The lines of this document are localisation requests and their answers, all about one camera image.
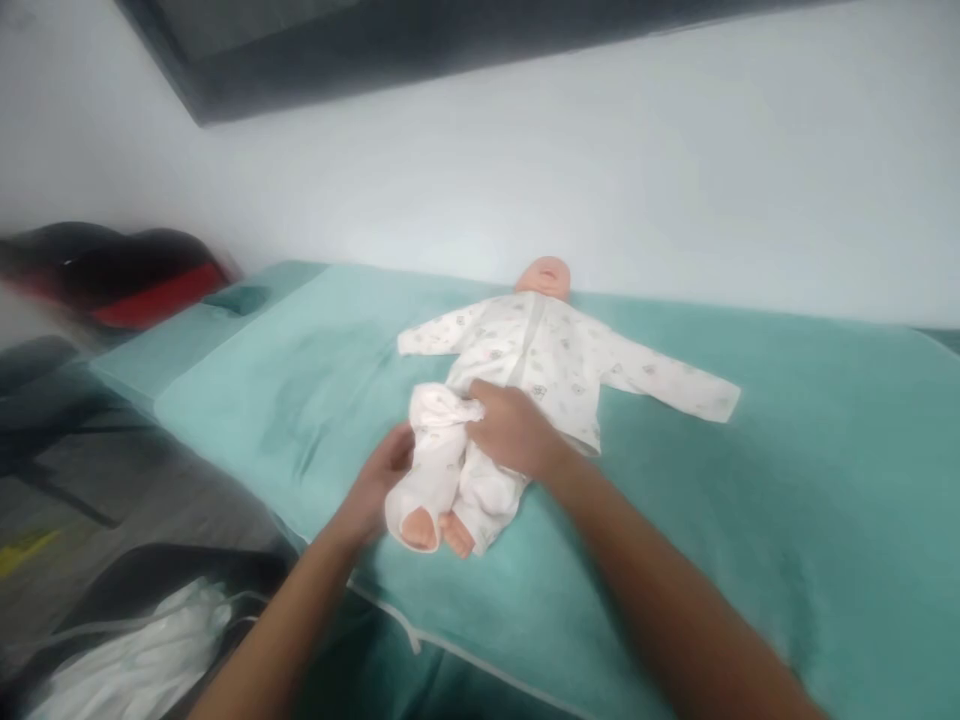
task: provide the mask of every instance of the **hand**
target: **hand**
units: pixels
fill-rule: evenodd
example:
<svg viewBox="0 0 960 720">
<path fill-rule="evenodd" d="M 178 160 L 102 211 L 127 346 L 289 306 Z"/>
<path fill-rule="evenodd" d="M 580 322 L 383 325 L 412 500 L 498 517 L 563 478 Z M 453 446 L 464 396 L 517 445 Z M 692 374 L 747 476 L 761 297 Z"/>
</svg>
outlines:
<svg viewBox="0 0 960 720">
<path fill-rule="evenodd" d="M 339 540 L 360 547 L 383 533 L 383 502 L 409 472 L 413 445 L 413 430 L 408 422 L 397 425 L 380 441 L 327 525 Z"/>
<path fill-rule="evenodd" d="M 470 396 L 483 403 L 483 420 L 467 423 L 467 435 L 495 463 L 546 481 L 581 455 L 560 437 L 519 388 L 474 380 Z"/>
</svg>

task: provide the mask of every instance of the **white onesie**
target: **white onesie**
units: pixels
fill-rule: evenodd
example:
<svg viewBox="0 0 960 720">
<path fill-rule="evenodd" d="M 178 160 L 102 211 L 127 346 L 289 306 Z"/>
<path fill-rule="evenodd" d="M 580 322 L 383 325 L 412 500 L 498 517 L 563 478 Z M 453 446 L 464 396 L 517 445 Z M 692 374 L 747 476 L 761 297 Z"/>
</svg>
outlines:
<svg viewBox="0 0 960 720">
<path fill-rule="evenodd" d="M 473 537 L 476 555 L 483 555 L 513 519 L 527 480 L 499 468 L 467 442 L 462 423 L 476 419 L 479 409 L 459 398 L 466 397 L 475 378 L 519 387 L 585 455 L 600 454 L 601 384 L 652 395 L 681 412 L 721 423 L 729 420 L 740 397 L 740 389 L 726 380 L 627 340 L 562 300 L 533 291 L 447 313 L 405 330 L 397 345 L 401 355 L 460 357 L 447 376 L 446 387 L 452 393 L 445 399 L 437 390 L 443 386 L 414 390 L 410 407 L 410 423 L 417 431 L 414 467 L 387 498 L 387 527 L 400 539 L 403 519 L 423 506 L 436 530 L 437 515 L 452 508 Z M 446 408 L 440 412 L 443 420 L 430 410 L 432 403 Z M 457 460 L 444 462 L 438 476 L 428 458 L 441 435 L 449 440 L 441 454 L 457 453 Z M 462 461 L 457 447 L 465 450 Z M 427 502 L 425 488 L 437 483 L 445 488 L 433 493 L 440 503 Z M 445 507 L 448 501 L 443 498 L 448 496 L 452 505 Z"/>
</svg>

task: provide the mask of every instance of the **teal towel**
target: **teal towel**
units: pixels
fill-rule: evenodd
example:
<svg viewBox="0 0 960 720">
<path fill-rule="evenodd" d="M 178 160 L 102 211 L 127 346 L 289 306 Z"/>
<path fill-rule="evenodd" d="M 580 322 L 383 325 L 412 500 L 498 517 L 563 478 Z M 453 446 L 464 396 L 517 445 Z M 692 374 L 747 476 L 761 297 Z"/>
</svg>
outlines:
<svg viewBox="0 0 960 720">
<path fill-rule="evenodd" d="M 160 421 L 312 538 L 412 387 L 452 357 L 401 330 L 504 288 L 331 267 L 156 404 Z M 743 389 L 698 421 L 604 388 L 600 465 L 833 717 L 956 717 L 960 363 L 913 331 L 601 295 L 572 304 Z M 356 586 L 415 635 L 580 714 L 670 711 L 575 533 L 531 486 L 482 559 L 387 538 Z"/>
</svg>

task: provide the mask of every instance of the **doll face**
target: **doll face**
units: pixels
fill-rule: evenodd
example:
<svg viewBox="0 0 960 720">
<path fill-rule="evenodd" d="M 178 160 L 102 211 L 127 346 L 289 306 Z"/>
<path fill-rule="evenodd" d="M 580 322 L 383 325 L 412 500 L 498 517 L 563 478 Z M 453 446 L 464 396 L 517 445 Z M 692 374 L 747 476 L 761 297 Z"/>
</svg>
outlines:
<svg viewBox="0 0 960 720">
<path fill-rule="evenodd" d="M 570 268 L 560 258 L 542 257 L 534 260 L 514 288 L 514 292 L 527 290 L 567 302 L 570 299 Z"/>
</svg>

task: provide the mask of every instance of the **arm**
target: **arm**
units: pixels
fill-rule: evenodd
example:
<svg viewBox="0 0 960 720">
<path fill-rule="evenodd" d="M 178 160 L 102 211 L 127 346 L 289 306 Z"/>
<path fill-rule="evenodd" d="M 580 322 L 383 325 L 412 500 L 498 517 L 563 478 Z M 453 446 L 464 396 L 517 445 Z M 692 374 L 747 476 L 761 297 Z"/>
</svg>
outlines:
<svg viewBox="0 0 960 720">
<path fill-rule="evenodd" d="M 679 717 L 824 717 L 710 581 L 521 391 L 475 380 L 471 394 L 486 416 L 468 434 L 498 464 L 539 480 L 570 515 Z"/>
<path fill-rule="evenodd" d="M 382 531 L 383 500 L 406 473 L 413 434 L 398 425 L 363 466 L 343 505 L 307 548 L 190 720 L 288 717 L 315 644 L 363 546 Z"/>
<path fill-rule="evenodd" d="M 460 341 L 474 328 L 489 303 L 484 300 L 404 330 L 397 336 L 397 349 L 401 355 L 459 353 Z"/>
<path fill-rule="evenodd" d="M 725 423 L 740 388 L 615 333 L 589 318 L 585 341 L 600 370 L 600 382 L 617 390 L 651 395 L 675 410 Z"/>
</svg>

